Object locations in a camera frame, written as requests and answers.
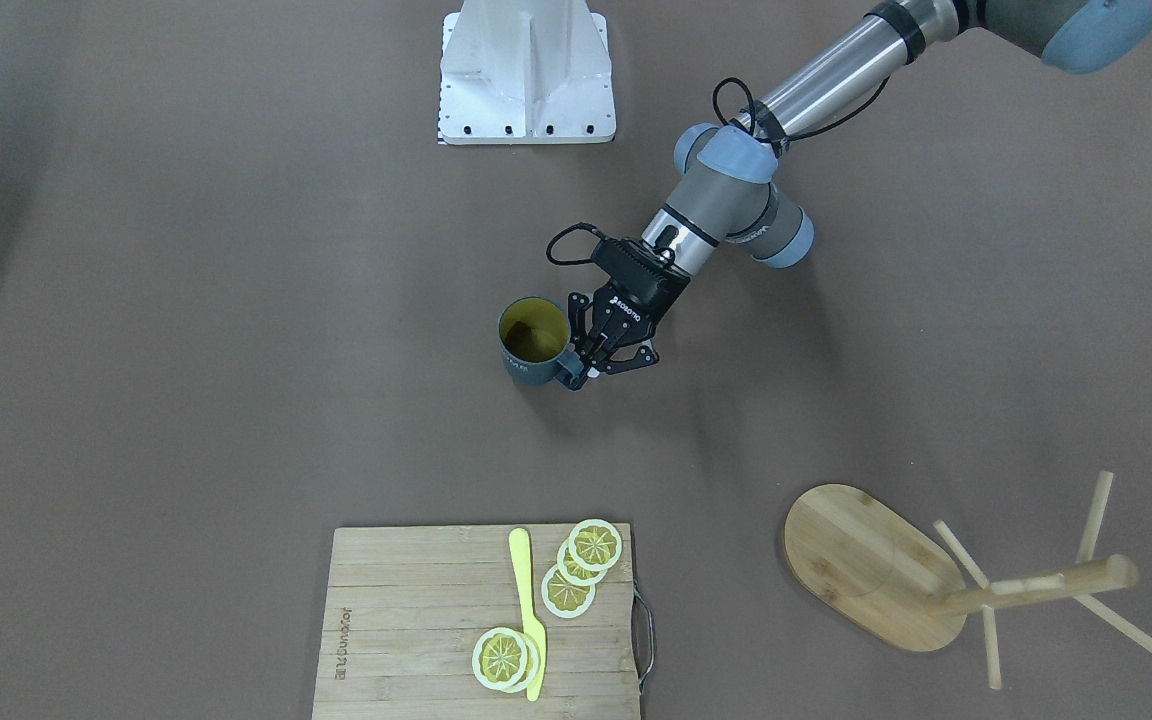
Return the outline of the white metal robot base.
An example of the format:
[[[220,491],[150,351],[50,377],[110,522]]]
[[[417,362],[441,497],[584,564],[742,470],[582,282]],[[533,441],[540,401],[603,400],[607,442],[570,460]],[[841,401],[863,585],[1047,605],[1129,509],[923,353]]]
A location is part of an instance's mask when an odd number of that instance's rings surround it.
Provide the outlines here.
[[[445,15],[440,40],[445,145],[616,137],[608,23],[585,1],[467,1]]]

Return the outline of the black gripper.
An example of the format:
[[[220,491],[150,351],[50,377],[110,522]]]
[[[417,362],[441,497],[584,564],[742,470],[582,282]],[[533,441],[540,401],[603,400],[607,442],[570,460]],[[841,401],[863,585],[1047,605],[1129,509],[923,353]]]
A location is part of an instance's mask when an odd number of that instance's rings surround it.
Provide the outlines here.
[[[654,366],[658,324],[690,283],[690,275],[637,240],[602,238],[591,260],[608,275],[594,291],[567,295],[573,351],[586,379]]]

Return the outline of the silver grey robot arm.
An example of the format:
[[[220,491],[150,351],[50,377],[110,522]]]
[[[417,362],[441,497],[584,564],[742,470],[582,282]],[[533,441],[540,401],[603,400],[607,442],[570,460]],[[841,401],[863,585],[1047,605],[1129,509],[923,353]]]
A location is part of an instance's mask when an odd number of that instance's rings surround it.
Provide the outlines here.
[[[882,1],[844,37],[736,118],[687,129],[675,145],[680,183],[639,237],[594,234],[589,262],[607,274],[567,304],[570,346],[558,382],[650,366],[660,320],[723,243],[773,268],[799,263],[814,240],[812,219],[773,182],[791,143],[867,108],[893,73],[929,46],[984,29],[1071,74],[1114,63],[1152,31],[1152,1]]]

